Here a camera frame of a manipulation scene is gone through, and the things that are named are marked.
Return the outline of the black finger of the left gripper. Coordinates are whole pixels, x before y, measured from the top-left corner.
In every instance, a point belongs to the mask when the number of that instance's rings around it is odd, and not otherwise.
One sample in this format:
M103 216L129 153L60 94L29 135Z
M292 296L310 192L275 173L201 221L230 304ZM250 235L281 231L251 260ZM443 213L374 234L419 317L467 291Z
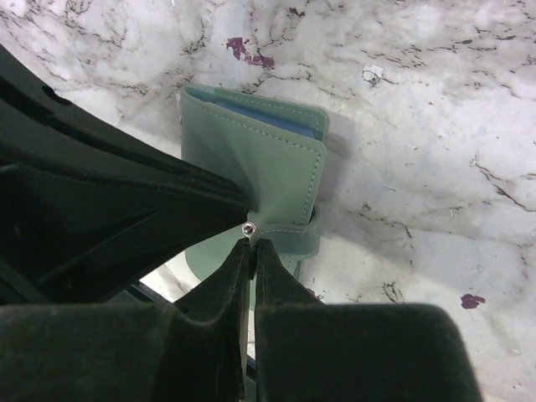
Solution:
M1 53L1 302L102 302L245 221L228 179L92 116Z

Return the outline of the green leather card holder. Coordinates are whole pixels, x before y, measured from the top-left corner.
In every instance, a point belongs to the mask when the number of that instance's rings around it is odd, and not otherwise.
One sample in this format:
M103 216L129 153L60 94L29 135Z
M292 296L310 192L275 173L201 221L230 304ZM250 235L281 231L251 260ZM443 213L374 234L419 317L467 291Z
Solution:
M184 86L178 104L182 160L236 183L249 208L243 223L186 249L188 268L205 280L248 237L270 240L283 266L301 278L322 234L316 200L327 160L327 113L208 85Z

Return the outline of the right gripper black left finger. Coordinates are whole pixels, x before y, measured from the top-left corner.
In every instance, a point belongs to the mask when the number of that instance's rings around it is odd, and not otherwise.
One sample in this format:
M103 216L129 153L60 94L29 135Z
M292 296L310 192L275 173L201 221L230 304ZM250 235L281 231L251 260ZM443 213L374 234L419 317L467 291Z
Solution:
M242 400L249 259L237 241L174 303L3 307L2 400Z

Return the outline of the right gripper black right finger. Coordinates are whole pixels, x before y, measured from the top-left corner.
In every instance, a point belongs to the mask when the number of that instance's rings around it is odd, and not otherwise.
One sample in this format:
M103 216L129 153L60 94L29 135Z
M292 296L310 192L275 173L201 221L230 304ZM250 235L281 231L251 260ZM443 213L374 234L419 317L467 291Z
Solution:
M456 324L432 305L319 301L255 247L260 401L479 401Z

